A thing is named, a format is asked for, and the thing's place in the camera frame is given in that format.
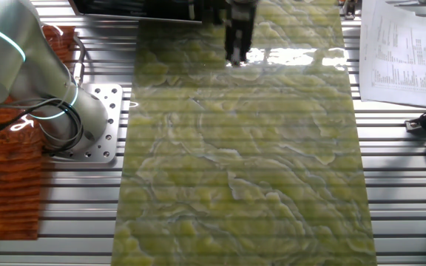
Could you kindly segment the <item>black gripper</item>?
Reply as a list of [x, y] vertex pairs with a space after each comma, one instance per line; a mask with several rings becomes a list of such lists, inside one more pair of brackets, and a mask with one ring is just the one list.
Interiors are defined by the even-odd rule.
[[[239, 66], [246, 62], [247, 52], [251, 47], [252, 29], [258, 0], [226, 0], [226, 35], [225, 51], [226, 59]], [[247, 27], [239, 30], [239, 23]]]

